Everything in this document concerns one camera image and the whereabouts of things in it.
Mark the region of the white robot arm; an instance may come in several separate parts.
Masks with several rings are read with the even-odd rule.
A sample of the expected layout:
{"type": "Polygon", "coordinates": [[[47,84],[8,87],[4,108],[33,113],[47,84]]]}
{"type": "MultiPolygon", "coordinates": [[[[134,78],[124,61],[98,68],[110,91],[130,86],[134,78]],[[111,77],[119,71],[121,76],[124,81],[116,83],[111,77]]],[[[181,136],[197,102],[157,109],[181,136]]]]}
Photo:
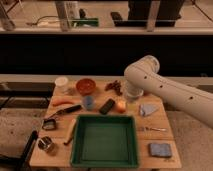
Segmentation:
{"type": "Polygon", "coordinates": [[[213,129],[213,94],[162,77],[159,69],[159,61],[152,55],[128,65],[124,70],[126,95],[136,98],[148,91],[213,129]]]}

